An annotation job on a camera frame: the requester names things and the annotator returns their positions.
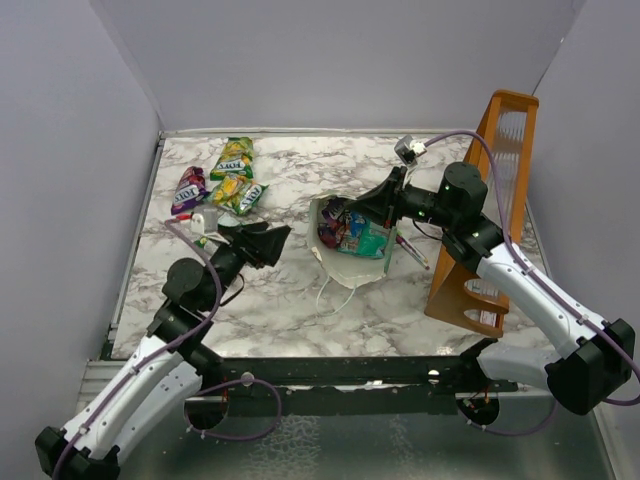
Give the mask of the teal snack packet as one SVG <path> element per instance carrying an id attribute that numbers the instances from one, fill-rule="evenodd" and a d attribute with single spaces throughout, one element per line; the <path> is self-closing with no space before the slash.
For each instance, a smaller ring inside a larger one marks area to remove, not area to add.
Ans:
<path id="1" fill-rule="evenodd" d="M 376 224 L 352 223 L 346 229 L 338 252 L 367 259 L 381 259 L 389 240 L 389 231 Z"/>

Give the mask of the purple berry candy bag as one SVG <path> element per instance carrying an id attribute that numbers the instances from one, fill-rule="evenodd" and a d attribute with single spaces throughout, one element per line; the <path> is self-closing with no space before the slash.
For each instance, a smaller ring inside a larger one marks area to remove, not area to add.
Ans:
<path id="1" fill-rule="evenodd" d="M 349 199 L 331 196 L 320 202 L 317 216 L 317 234 L 329 249 L 337 250 L 346 231 L 346 205 Z"/>

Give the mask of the green white snack packet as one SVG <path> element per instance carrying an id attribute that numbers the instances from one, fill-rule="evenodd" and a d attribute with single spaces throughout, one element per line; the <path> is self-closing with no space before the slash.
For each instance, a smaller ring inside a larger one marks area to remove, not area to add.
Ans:
<path id="1" fill-rule="evenodd" d="M 230 241 L 219 232 L 219 227 L 218 221 L 218 229 L 213 234 L 200 236 L 193 233 L 195 235 L 194 243 L 207 252 L 213 252 L 219 245 L 229 244 Z"/>

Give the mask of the green paper gift bag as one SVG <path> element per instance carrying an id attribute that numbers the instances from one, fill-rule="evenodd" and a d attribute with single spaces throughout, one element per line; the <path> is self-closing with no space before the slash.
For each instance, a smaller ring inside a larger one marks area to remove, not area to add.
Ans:
<path id="1" fill-rule="evenodd" d="M 350 291 L 384 278 L 396 243 L 397 228 L 384 227 L 352 210 L 349 197 L 333 191 L 312 198 L 307 246 L 326 278 Z"/>

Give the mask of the green yellow Fox's candy bag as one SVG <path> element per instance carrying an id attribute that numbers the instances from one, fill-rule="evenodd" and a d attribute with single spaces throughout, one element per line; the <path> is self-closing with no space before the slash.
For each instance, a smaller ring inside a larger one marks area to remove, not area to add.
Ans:
<path id="1" fill-rule="evenodd" d="M 230 137 L 224 145 L 216 164 L 210 171 L 210 180 L 223 180 L 229 174 L 252 179 L 254 177 L 253 157 L 254 145 L 252 139 L 249 137 Z"/>

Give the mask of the purple Fox's candy bag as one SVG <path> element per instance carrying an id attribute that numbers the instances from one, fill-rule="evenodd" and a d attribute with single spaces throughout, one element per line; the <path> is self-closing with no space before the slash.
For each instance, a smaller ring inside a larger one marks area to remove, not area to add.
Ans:
<path id="1" fill-rule="evenodd" d="M 179 215 L 201 204 L 209 195 L 206 188 L 204 170 L 201 167 L 190 166 L 181 176 L 174 192 L 171 214 Z"/>

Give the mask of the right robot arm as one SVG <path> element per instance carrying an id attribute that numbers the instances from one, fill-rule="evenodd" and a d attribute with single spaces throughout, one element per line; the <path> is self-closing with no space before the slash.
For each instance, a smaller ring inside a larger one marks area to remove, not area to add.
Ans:
<path id="1" fill-rule="evenodd" d="M 631 376 L 635 331 L 586 308 L 542 274 L 498 224 L 483 213 L 487 185 L 479 170 L 463 162 L 446 167 L 437 191 L 405 183 L 395 167 L 375 189 L 346 207 L 372 222 L 392 227 L 397 220 L 442 229 L 442 245 L 455 264 L 505 294 L 550 340 L 550 351 L 495 343 L 459 367 L 461 383 L 481 391 L 507 380 L 549 391 L 568 411 L 585 415 Z"/>

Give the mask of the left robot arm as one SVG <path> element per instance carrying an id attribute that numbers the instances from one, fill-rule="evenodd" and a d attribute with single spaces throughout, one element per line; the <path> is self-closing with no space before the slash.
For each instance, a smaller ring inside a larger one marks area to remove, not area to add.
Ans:
<path id="1" fill-rule="evenodd" d="M 127 362 L 75 417 L 37 436 L 41 470 L 52 479 L 116 479 L 171 410 L 196 393 L 214 392 L 223 360 L 202 340 L 222 297 L 244 266 L 275 266 L 290 232 L 266 222 L 223 227 L 213 254 L 189 242 L 195 255 L 169 268 L 165 300 Z"/>

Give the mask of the purple capped marker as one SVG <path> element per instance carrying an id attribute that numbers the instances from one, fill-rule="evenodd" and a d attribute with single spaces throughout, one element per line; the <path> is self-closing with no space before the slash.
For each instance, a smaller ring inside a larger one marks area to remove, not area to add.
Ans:
<path id="1" fill-rule="evenodd" d="M 401 248 L 406 253 L 408 253 L 422 268 L 424 268 L 425 270 L 430 269 L 427 257 L 421 251 L 419 251 L 409 240 L 404 238 L 402 235 L 397 235 L 396 243 L 400 245 Z"/>

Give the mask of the wooden rack with clear slats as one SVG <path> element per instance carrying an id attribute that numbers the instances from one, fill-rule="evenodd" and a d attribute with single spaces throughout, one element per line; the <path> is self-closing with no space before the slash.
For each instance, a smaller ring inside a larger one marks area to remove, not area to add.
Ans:
<path id="1" fill-rule="evenodd" d="M 464 162 L 477 168 L 487 193 L 475 217 L 456 232 L 462 240 L 486 240 L 491 250 L 503 241 L 521 241 L 531 155 L 539 100 L 508 90 L 494 92 L 476 133 L 494 156 L 490 161 L 482 142 L 472 139 Z M 424 313 L 434 319 L 491 338 L 503 336 L 510 300 L 497 287 L 455 261 L 442 247 Z"/>

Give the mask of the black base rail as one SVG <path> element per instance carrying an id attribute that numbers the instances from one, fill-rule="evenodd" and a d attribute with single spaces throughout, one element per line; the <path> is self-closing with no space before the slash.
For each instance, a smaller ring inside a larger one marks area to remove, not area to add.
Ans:
<path id="1" fill-rule="evenodd" d="M 454 415 L 457 395 L 517 389 L 481 371 L 477 357 L 489 344 L 454 356 L 401 357 L 222 358 L 201 347 L 196 371 L 206 406 L 233 417 Z"/>

